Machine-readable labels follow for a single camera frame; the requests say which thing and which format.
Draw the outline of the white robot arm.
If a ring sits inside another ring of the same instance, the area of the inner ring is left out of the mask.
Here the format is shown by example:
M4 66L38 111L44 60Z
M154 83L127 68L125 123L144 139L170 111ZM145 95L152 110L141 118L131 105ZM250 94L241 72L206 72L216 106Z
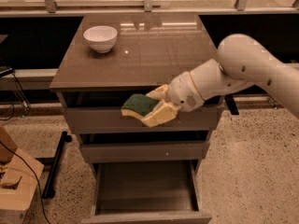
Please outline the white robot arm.
M215 96L225 96L256 85L299 118L299 70L283 63L253 38L237 34L219 44L217 58L186 71L151 91L159 103L142 122L154 127L191 112Z

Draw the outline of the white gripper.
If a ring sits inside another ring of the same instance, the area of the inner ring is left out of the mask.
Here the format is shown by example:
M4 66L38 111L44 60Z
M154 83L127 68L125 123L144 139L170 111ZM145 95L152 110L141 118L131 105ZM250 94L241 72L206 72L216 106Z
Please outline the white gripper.
M151 99L161 100L144 118L142 123L155 127L174 119L179 110L191 112L201 107L205 100L196 88L190 72L175 77L168 85L164 84L147 93Z

